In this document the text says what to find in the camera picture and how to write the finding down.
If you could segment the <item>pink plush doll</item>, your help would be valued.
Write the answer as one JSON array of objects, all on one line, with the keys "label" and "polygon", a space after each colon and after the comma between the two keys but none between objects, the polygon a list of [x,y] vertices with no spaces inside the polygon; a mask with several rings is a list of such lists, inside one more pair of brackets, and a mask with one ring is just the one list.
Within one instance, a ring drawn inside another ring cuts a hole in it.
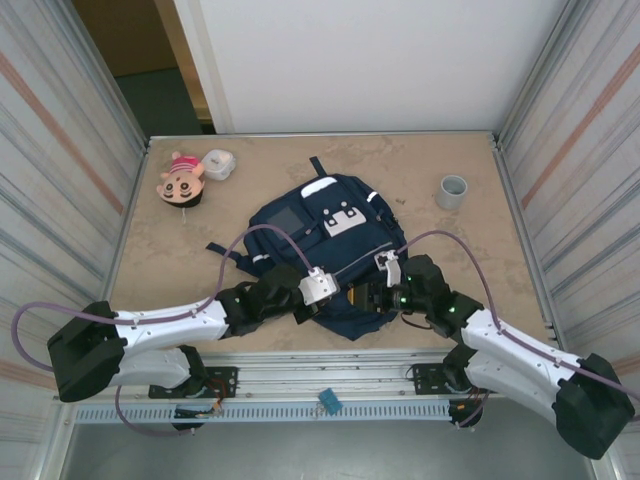
[{"label": "pink plush doll", "polygon": [[156,193],[170,206],[193,208],[202,200],[204,172],[205,166],[197,157],[175,151],[169,171],[160,175],[161,183],[156,187]]}]

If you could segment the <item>brown wooden door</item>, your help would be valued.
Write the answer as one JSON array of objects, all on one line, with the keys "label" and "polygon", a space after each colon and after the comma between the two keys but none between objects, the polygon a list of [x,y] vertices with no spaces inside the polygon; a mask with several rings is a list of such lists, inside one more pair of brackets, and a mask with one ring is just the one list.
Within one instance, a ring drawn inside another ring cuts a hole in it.
[{"label": "brown wooden door", "polygon": [[175,71],[199,123],[213,128],[176,0],[71,0],[116,78]]}]

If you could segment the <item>navy blue backpack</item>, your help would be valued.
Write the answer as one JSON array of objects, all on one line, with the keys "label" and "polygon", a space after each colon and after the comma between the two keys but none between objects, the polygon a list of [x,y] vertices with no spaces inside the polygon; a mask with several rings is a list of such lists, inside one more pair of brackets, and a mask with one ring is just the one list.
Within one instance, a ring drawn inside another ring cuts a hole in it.
[{"label": "navy blue backpack", "polygon": [[340,291],[311,320],[355,341],[394,319],[392,313],[369,313],[347,298],[352,285],[384,278],[374,256],[396,250],[406,239],[388,203],[356,176],[327,173],[316,157],[317,176],[264,205],[249,220],[245,254],[228,252],[237,268],[257,281],[276,265],[301,275],[320,267],[332,274]]}]

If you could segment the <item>white plastic case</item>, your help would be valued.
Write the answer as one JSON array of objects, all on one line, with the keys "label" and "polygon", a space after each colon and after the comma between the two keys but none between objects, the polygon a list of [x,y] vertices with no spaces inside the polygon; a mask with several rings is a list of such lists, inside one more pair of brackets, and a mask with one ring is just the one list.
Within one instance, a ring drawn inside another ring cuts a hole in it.
[{"label": "white plastic case", "polygon": [[201,162],[204,165],[204,175],[215,181],[226,180],[236,168],[235,156],[222,149],[209,151]]}]

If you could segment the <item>white partition panel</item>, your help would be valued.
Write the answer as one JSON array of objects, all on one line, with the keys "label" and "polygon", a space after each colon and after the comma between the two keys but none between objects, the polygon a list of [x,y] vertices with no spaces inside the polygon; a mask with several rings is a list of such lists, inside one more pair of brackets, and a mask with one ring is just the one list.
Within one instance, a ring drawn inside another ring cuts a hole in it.
[{"label": "white partition panel", "polygon": [[216,130],[487,131],[567,0],[173,0]]}]

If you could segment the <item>blue binder clip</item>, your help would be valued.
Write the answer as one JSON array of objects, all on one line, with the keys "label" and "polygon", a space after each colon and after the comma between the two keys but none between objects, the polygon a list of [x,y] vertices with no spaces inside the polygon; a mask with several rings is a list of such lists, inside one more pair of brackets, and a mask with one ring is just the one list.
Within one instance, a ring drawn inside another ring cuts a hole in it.
[{"label": "blue binder clip", "polygon": [[317,397],[316,406],[313,409],[312,416],[319,418],[322,416],[335,416],[343,408],[342,402],[331,388],[321,391]]}]

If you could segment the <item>aluminium rail frame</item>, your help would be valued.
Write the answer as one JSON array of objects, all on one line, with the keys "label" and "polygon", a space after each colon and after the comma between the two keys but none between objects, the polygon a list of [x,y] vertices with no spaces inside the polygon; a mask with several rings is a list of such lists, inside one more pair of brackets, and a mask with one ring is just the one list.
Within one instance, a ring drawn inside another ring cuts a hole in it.
[{"label": "aluminium rail frame", "polygon": [[[181,347],[148,351],[131,358],[114,345],[86,354],[51,350],[59,398],[67,403],[84,401],[118,386],[149,388],[157,385],[172,389],[190,377],[190,363],[180,351]],[[339,363],[326,358],[284,358],[279,364],[267,362],[252,367],[247,374],[241,373],[235,363],[205,366],[236,368],[236,392],[251,383],[296,391],[312,386],[334,387],[344,382],[389,383],[395,381],[397,372],[390,366],[367,364],[357,356]],[[565,383],[578,382],[589,376],[578,358],[544,359],[532,353],[526,353],[522,358],[497,359],[476,352],[465,373],[473,385],[519,402],[543,396],[554,398]]]}]

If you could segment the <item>grey cup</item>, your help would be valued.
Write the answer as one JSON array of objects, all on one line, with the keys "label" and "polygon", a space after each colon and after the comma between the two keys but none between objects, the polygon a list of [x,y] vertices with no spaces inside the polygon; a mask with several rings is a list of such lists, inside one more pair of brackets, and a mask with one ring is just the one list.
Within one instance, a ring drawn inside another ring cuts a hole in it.
[{"label": "grey cup", "polygon": [[449,211],[458,210],[467,194],[468,184],[458,175],[447,175],[442,178],[440,187],[435,195],[436,204]]}]

